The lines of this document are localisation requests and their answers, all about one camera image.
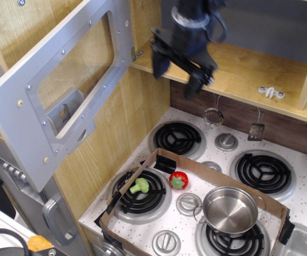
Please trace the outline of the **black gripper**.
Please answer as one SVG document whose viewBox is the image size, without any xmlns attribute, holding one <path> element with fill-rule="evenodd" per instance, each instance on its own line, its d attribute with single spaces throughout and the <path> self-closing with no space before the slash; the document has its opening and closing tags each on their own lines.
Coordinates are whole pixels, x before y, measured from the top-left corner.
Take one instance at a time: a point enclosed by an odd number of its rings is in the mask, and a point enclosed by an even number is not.
<svg viewBox="0 0 307 256">
<path fill-rule="evenodd" d="M 190 75 L 184 87 L 184 99 L 191 100 L 203 86 L 214 83 L 217 64 L 207 51 L 207 37 L 203 29 L 175 26 L 169 30 L 152 28 L 152 67 L 155 79 L 160 78 L 174 63 Z"/>
</svg>

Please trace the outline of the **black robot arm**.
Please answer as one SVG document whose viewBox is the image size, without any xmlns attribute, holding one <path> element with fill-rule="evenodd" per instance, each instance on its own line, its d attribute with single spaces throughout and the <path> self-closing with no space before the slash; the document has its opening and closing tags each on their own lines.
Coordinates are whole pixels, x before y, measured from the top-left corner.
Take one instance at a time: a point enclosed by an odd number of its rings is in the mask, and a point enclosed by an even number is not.
<svg viewBox="0 0 307 256">
<path fill-rule="evenodd" d="M 160 78 L 171 63 L 186 71 L 190 76 L 184 87 L 186 100 L 214 80 L 217 64 L 208 53 L 207 44 L 227 37 L 226 24 L 218 12 L 225 5 L 225 1 L 178 1 L 171 10 L 173 28 L 152 29 L 153 75 Z"/>
</svg>

